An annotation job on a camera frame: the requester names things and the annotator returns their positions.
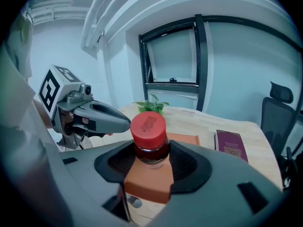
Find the red jar lid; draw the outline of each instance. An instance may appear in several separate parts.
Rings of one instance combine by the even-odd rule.
[[[131,122],[131,133],[137,146],[155,150],[165,142],[165,119],[156,112],[140,113]]]

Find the glass jar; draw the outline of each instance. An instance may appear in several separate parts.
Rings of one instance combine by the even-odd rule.
[[[131,122],[136,156],[150,168],[159,168],[169,154],[165,119],[156,112],[144,112]]]

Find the wooden table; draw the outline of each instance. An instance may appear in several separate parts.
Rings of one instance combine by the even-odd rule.
[[[129,119],[133,119],[138,113],[136,104],[131,104],[120,109]],[[243,140],[249,164],[267,177],[282,191],[282,179],[280,170],[269,142],[259,126],[253,122],[233,121],[214,117],[197,110],[164,107],[164,118],[167,132],[187,135],[198,135],[201,146],[214,149],[214,135],[216,130],[239,133]],[[113,136],[91,137],[94,147],[122,141],[131,140],[130,130]],[[129,204],[133,221],[139,225],[145,225],[150,219],[164,207],[142,200],[142,207],[135,209]]]

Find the red passport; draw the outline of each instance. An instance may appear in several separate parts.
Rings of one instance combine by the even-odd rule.
[[[214,138],[215,150],[233,155],[248,162],[240,134],[217,130]]]

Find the black chair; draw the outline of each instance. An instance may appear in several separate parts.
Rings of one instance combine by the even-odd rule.
[[[285,103],[292,103],[294,96],[287,87],[273,82],[271,85],[271,98],[263,99],[261,129],[281,168],[286,161],[281,153],[296,120],[294,109]]]

